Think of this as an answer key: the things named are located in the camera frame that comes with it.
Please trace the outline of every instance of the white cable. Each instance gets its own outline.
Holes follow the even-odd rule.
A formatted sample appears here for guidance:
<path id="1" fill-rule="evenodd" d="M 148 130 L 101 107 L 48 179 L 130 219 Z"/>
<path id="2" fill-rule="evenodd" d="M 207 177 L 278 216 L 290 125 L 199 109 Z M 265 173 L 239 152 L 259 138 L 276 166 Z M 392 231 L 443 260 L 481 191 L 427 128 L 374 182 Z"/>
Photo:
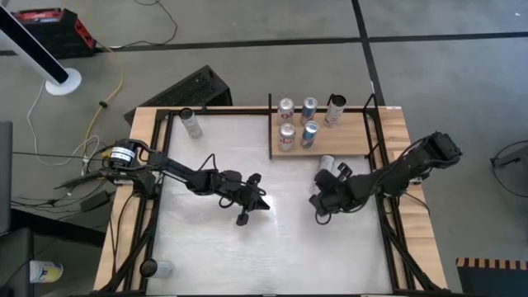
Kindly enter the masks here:
<path id="1" fill-rule="evenodd" d="M 36 158 L 39 160 L 39 162 L 43 163 L 44 165 L 48 165 L 48 166 L 54 166 L 54 167 L 63 166 L 63 165 L 68 164 L 70 161 L 72 161 L 72 158 L 68 158 L 66 161 L 60 162 L 60 163 L 47 163 L 46 161 L 44 161 L 44 160 L 42 160 L 40 158 L 40 156 L 38 155 L 39 148 L 38 148 L 38 141 L 37 141 L 37 138 L 36 138 L 35 129 L 33 128 L 33 124 L 31 123 L 31 113 L 33 112 L 33 109 L 35 108 L 36 104 L 39 102 L 40 97 L 42 97 L 42 90 L 44 90 L 45 82 L 46 82 L 45 80 L 42 82 L 42 86 L 40 86 L 39 94 L 36 96 L 35 102 L 33 102 L 33 105 L 31 106 L 29 112 L 27 113 L 27 117 L 26 117 L 27 118 L 27 124 L 29 124 L 29 126 L 31 128 L 31 133 L 33 134 L 33 146 L 34 146 L 34 149 L 35 149 Z M 84 146 L 84 144 L 87 144 L 92 139 L 96 139 L 97 140 L 97 145 L 96 145 L 95 149 L 93 150 L 92 155 L 90 156 L 90 158 L 91 158 L 93 156 L 93 154 L 98 150 L 99 144 L 101 143 L 101 141 L 99 140 L 99 136 L 97 136 L 97 135 L 93 135 L 92 137 L 90 137 L 90 138 L 86 139 L 85 141 L 83 141 L 81 144 L 79 144 L 75 148 L 75 150 L 70 155 L 74 156 L 75 153 L 80 148 L 82 148 Z"/>

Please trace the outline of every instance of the blue can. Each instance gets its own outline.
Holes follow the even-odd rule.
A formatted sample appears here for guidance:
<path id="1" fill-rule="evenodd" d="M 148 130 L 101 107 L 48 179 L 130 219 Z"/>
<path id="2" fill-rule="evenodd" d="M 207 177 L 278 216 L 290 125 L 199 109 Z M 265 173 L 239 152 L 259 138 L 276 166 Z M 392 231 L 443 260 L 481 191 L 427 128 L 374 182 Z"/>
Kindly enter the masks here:
<path id="1" fill-rule="evenodd" d="M 300 123 L 306 125 L 306 122 L 313 120 L 317 110 L 317 99 L 308 97 L 304 99 L 303 112 L 300 116 Z"/>
<path id="2" fill-rule="evenodd" d="M 309 120 L 306 122 L 306 125 L 304 125 L 303 138 L 300 141 L 300 145 L 305 149 L 311 148 L 314 144 L 317 131 L 319 131 L 319 124 L 315 120 Z"/>

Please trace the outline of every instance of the black chair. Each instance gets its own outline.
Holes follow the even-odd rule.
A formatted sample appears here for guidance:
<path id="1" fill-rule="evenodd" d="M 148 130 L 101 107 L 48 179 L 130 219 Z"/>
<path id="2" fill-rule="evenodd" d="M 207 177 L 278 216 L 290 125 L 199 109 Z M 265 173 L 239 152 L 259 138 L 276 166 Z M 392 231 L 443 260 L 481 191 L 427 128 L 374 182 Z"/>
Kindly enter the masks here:
<path id="1" fill-rule="evenodd" d="M 0 297 L 33 296 L 34 234 L 102 247 L 105 233 L 11 208 L 12 123 L 0 122 Z"/>

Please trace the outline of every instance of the white tabletop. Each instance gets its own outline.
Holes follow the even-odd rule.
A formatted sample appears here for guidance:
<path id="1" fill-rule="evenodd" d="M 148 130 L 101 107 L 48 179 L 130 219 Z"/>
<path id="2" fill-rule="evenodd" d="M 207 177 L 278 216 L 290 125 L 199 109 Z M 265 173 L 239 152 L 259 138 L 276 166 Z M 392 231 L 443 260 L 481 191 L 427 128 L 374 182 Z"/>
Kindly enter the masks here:
<path id="1" fill-rule="evenodd" d="M 175 269 L 168 279 L 151 279 L 148 294 L 391 291 L 374 199 L 358 213 L 334 215 L 330 224 L 317 225 L 308 199 L 319 158 L 269 160 L 266 116 L 197 118 L 204 131 L 200 139 L 190 139 L 175 118 L 168 157 L 198 168 L 215 153 L 220 171 L 239 171 L 244 180 L 260 173 L 271 209 L 251 212 L 248 224 L 238 227 L 239 206 L 220 209 L 218 196 L 196 196 L 167 179 L 153 258 L 170 261 Z M 355 174 L 370 171 L 361 157 L 338 159 L 335 165 L 341 161 Z"/>

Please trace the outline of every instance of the wooden shelf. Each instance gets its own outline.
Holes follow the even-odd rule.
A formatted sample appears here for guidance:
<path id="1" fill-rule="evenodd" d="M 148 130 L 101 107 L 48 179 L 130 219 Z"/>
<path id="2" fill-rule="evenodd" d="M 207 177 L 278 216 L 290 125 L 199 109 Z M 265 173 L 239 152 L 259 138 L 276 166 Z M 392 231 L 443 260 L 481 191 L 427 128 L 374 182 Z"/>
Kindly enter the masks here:
<path id="1" fill-rule="evenodd" d="M 315 142 L 311 148 L 300 146 L 303 138 L 304 126 L 300 124 L 300 113 L 294 114 L 295 146 L 289 152 L 279 149 L 279 124 L 277 114 L 271 115 L 271 156 L 320 156 L 330 154 L 332 156 L 354 156 L 369 153 L 367 143 L 365 122 L 360 112 L 345 112 L 339 119 L 339 123 L 332 128 L 324 125 L 326 113 L 318 112 L 314 120 L 319 124 L 319 132 L 315 136 Z"/>

